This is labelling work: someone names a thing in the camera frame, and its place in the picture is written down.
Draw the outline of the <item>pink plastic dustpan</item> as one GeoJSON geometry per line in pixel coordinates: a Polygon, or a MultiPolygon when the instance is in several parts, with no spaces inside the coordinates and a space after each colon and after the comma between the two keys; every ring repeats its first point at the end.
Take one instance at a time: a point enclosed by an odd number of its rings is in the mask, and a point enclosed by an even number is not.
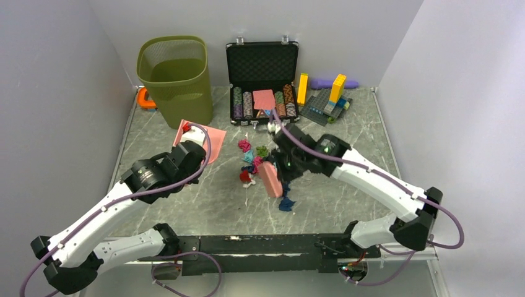
{"type": "Polygon", "coordinates": [[[210,155],[208,164],[216,161],[222,148],[226,131],[209,126],[202,126],[202,129],[194,126],[194,123],[182,119],[178,127],[173,146],[180,142],[192,141],[200,145],[207,154],[210,155]]]}

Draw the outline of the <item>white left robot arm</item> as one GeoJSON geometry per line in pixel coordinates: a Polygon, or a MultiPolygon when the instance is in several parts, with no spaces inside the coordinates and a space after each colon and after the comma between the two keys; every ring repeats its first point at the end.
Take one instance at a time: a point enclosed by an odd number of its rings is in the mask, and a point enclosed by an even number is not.
{"type": "Polygon", "coordinates": [[[109,193],[75,223],[56,235],[38,236],[31,242],[35,256],[45,265],[47,282],[56,291],[71,295],[126,262],[173,258],[180,251],[180,240],[167,223],[116,241],[106,237],[134,212],[180,192],[186,184],[197,183],[209,160],[209,147],[186,140],[169,152],[134,162],[109,193]]]}

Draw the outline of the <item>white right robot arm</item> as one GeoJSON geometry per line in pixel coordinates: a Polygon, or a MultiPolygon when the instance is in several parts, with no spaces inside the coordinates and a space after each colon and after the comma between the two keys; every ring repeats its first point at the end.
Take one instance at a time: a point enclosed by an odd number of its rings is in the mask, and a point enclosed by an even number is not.
{"type": "Polygon", "coordinates": [[[284,131],[277,124],[268,128],[277,145],[271,160],[281,182],[289,183],[306,171],[323,174],[356,187],[390,210],[385,217],[348,225],[341,241],[347,256],[393,242],[415,251],[426,248],[443,198],[439,189],[422,189],[393,176],[334,135],[314,140],[294,124],[284,131]]]}

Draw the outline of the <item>pink plastic hand brush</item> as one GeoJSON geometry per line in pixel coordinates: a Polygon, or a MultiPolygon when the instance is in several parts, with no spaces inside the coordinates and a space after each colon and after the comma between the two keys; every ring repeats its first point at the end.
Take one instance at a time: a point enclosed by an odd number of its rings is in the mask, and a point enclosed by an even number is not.
{"type": "Polygon", "coordinates": [[[283,194],[282,184],[277,176],[276,167],[269,161],[264,161],[257,166],[258,175],[269,197],[278,198],[283,194]]]}

